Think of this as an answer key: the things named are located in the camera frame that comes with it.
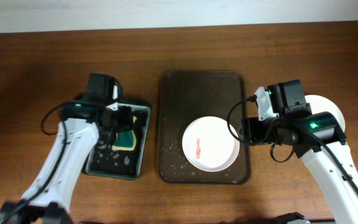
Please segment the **green yellow sponge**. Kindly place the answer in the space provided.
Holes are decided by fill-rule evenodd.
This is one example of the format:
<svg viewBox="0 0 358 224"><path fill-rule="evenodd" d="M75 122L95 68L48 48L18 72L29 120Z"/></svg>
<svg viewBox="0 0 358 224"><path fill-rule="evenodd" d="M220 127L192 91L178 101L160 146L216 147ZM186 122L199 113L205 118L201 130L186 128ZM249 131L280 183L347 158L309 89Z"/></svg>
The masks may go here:
<svg viewBox="0 0 358 224"><path fill-rule="evenodd" d="M116 141L111 146L113 151L134 151L137 138L134 129L116 134Z"/></svg>

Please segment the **white plate back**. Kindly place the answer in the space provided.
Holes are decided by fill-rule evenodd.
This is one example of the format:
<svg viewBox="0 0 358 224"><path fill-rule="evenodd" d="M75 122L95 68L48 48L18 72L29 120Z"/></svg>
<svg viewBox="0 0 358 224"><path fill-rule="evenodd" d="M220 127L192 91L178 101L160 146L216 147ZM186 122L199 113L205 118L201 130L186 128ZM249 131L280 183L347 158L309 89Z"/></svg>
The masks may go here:
<svg viewBox="0 0 358 224"><path fill-rule="evenodd" d="M226 120L205 116L188 125L181 146L191 165L206 172L219 172L237 159L240 151L237 137L237 131Z"/></svg>

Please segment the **white plate front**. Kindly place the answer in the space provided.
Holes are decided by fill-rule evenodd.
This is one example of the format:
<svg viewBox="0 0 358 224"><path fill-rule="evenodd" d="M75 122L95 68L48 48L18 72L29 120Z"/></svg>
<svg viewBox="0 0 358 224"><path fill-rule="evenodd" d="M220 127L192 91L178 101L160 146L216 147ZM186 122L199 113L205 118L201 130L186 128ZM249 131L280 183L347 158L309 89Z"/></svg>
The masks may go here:
<svg viewBox="0 0 358 224"><path fill-rule="evenodd" d="M339 109L339 107L333 103L331 100L319 96L319 95L306 95L305 96L306 102L311 106L312 114L322 113L322 112L329 112L331 113L339 123L341 129L345 131L346 123L344 116Z"/></svg>

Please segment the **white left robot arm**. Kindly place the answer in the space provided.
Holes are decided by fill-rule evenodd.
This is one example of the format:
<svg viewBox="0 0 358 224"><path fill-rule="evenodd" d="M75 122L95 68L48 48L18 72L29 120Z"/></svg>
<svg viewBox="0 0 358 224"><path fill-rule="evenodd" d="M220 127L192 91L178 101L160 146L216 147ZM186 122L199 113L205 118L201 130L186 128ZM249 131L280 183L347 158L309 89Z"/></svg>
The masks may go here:
<svg viewBox="0 0 358 224"><path fill-rule="evenodd" d="M109 143L133 125L130 106L69 101L57 107L61 121L55 142L32 185L19 202L5 202L0 223L72 223L71 198L83 165L100 137Z"/></svg>

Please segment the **large brown serving tray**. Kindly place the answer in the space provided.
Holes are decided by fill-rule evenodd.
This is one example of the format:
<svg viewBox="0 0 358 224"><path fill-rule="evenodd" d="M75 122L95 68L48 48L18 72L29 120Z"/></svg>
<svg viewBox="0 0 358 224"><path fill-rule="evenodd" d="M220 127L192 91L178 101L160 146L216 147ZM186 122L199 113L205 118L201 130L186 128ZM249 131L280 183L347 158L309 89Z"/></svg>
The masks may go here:
<svg viewBox="0 0 358 224"><path fill-rule="evenodd" d="M190 164L181 146L188 125L204 116L229 118L231 126L241 131L246 106L231 108L245 97L244 79L237 72L174 70L164 75L159 84L156 135L160 178L174 184L246 183L251 176L249 147L241 145L237 159L227 169L206 172Z"/></svg>

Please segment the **white plate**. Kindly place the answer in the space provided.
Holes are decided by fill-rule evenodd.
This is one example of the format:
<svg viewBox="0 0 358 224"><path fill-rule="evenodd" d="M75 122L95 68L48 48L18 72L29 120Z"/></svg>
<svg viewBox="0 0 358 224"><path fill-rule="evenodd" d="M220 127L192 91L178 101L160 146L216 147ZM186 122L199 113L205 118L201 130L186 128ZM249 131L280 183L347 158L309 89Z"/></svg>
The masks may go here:
<svg viewBox="0 0 358 224"><path fill-rule="evenodd" d="M237 137L237 131L226 120L205 116L188 125L181 146L191 165L206 172L219 172L237 159L240 151Z"/></svg>
<svg viewBox="0 0 358 224"><path fill-rule="evenodd" d="M346 123L344 116L339 109L339 107L333 103L331 100L319 96L319 95L306 95L305 96L306 102L311 106L312 114L322 113L322 112L329 112L331 113L339 123L341 129L345 131Z"/></svg>

